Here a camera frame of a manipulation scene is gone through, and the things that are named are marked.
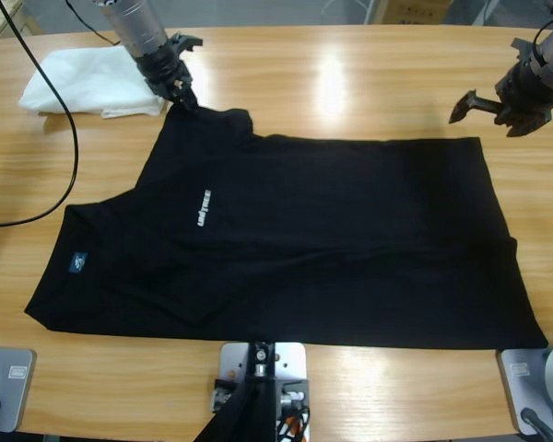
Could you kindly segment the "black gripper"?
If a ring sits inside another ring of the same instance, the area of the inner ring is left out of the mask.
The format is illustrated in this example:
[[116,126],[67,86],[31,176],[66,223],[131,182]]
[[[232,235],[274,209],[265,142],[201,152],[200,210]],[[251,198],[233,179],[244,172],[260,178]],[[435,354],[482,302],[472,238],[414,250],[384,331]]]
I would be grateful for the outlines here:
[[529,64],[516,64],[495,86],[499,101],[481,99],[475,89],[454,105],[449,123],[460,122],[471,110],[495,114],[494,123],[508,128],[508,137],[528,135],[551,121],[553,89],[546,86]]
[[152,92],[168,99],[182,110],[197,113],[198,100],[192,91],[192,78],[181,59],[183,48],[176,42],[167,41],[151,54],[136,58],[139,72]]

